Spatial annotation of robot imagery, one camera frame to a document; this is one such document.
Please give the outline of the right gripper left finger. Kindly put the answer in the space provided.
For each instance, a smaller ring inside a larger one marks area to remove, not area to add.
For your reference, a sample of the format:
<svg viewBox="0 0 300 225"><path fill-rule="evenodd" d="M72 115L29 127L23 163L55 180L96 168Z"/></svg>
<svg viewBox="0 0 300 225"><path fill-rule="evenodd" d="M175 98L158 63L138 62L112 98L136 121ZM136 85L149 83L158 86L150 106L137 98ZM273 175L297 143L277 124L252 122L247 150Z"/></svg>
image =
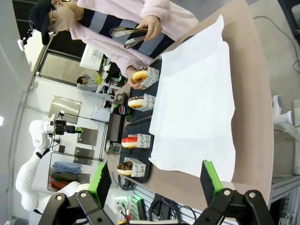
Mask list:
<svg viewBox="0 0 300 225"><path fill-rule="evenodd" d="M111 225L104 205L112 183L107 163L102 163L88 188L71 196L55 193L44 210L45 225Z"/></svg>

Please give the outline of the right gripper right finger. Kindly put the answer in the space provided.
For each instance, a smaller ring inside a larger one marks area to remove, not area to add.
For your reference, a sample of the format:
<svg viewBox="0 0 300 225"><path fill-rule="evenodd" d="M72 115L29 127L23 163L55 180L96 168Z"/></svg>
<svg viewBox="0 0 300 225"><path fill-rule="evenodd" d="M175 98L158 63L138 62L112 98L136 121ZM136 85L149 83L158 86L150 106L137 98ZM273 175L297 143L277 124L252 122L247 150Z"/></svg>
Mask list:
<svg viewBox="0 0 300 225"><path fill-rule="evenodd" d="M204 160L200 181L208 207L195 220L195 225L220 225L225 218L234 218L239 225L273 225L274 221L258 190L240 194L223 187L211 161Z"/></svg>

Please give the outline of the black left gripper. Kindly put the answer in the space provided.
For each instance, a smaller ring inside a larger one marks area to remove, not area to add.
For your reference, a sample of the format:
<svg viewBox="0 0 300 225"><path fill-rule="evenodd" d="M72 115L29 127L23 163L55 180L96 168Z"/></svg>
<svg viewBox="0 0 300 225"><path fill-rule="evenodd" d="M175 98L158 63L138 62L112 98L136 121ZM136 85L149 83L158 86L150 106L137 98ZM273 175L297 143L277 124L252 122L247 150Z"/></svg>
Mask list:
<svg viewBox="0 0 300 225"><path fill-rule="evenodd" d="M81 134L83 132L81 127L75 127L66 125L67 122L65 120L56 120L54 123L54 133L56 135L64 135L65 133L65 126L66 126L66 133L69 134Z"/></svg>

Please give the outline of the person's right hand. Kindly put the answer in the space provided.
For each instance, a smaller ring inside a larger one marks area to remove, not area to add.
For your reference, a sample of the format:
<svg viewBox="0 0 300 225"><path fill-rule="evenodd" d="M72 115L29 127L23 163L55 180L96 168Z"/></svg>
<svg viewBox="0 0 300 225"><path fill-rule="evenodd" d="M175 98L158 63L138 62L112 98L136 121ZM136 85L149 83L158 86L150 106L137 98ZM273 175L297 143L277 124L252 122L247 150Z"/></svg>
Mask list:
<svg viewBox="0 0 300 225"><path fill-rule="evenodd" d="M132 76L133 76L133 74L134 74L135 72L137 72L137 70L136 70L135 67L133 67L133 66L127 67L126 73L127 73L127 78L128 78L128 81L127 81L128 84L129 84L132 88L134 88L134 89L136 89L136 90L145 90L146 88L145 88L144 86L142 86L142 85L140 85L140 84L138 84L138 83L135 83L135 82L133 81Z"/></svg>

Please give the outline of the person's left hand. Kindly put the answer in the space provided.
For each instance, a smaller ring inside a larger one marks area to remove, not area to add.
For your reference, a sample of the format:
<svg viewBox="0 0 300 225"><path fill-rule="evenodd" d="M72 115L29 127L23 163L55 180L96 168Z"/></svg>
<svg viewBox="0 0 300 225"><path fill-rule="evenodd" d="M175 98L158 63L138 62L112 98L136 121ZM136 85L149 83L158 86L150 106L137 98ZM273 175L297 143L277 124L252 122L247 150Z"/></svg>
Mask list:
<svg viewBox="0 0 300 225"><path fill-rule="evenodd" d="M162 31L160 19L154 15L145 16L136 28L142 29L145 27L147 27L148 31L144 41L150 41L152 39L155 39Z"/></svg>

